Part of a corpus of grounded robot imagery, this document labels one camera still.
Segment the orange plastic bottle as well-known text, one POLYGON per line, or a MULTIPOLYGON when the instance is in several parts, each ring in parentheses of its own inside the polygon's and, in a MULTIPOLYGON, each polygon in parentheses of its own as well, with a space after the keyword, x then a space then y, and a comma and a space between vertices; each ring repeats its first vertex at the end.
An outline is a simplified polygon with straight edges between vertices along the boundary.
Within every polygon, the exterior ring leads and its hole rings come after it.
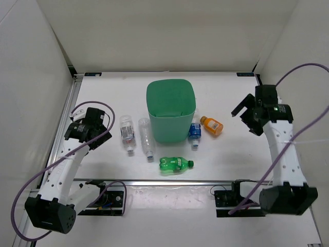
POLYGON ((200 123, 204 126, 204 128, 214 136, 219 136, 223 130, 223 124, 219 121, 208 118, 206 116, 202 116, 200 118, 200 123))

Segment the blue label plastic bottle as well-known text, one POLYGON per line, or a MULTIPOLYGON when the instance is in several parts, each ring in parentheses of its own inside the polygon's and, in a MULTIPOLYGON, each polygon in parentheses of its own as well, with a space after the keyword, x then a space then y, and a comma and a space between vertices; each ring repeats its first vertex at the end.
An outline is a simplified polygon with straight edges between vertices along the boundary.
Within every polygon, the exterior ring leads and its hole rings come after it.
POLYGON ((188 140, 193 149, 197 149, 199 147, 201 135, 200 115, 198 108, 196 108, 188 132, 188 140))

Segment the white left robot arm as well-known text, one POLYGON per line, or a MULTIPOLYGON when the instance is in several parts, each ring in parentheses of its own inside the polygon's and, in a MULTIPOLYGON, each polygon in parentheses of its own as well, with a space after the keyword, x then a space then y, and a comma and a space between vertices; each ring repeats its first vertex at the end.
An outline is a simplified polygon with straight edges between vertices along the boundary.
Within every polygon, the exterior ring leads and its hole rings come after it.
POLYGON ((108 194, 98 184, 83 184, 74 193, 70 188, 83 158, 110 138, 104 125, 70 124, 64 135, 63 160, 52 169, 37 196, 25 202, 33 226, 67 234, 77 214, 92 203, 102 206, 107 202, 108 194))

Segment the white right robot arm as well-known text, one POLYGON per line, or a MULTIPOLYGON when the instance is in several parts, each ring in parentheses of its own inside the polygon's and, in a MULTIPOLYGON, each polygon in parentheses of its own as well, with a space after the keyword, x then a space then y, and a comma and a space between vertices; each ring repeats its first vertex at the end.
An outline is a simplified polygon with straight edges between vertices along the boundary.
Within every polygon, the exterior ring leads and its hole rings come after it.
POLYGON ((242 182, 231 192, 237 205, 235 214, 247 207, 247 201, 258 204, 266 214, 302 215, 317 199, 318 191, 307 184, 296 148, 293 146, 293 115, 290 106, 279 104, 276 94, 254 97, 248 94, 232 111, 236 116, 242 108, 242 122, 255 135, 265 134, 272 164, 255 186, 242 182))

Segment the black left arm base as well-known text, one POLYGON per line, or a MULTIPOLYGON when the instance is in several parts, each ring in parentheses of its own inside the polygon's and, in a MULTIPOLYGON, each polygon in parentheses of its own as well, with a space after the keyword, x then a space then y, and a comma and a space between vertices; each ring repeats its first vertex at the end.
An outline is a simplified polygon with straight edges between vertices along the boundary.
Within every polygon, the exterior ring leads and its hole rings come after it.
POLYGON ((100 198, 86 209, 78 213, 79 216, 123 216, 126 209, 127 186, 123 181, 90 180, 88 185, 100 188, 100 198))

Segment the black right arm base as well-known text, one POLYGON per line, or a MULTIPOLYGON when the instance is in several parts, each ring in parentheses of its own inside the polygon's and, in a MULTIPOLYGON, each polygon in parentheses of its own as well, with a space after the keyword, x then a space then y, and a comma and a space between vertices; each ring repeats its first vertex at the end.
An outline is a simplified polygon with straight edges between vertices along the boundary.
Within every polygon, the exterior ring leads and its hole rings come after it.
POLYGON ((260 209, 260 207, 249 199, 246 204, 254 204, 254 206, 245 206, 244 208, 238 210, 233 215, 229 215, 228 212, 238 206, 240 202, 243 201, 244 197, 240 194, 241 184, 251 184, 257 183, 255 180, 235 180, 230 183, 230 185, 214 185, 210 188, 209 192, 215 199, 216 206, 216 217, 217 218, 254 218, 254 217, 265 217, 265 213, 260 209))

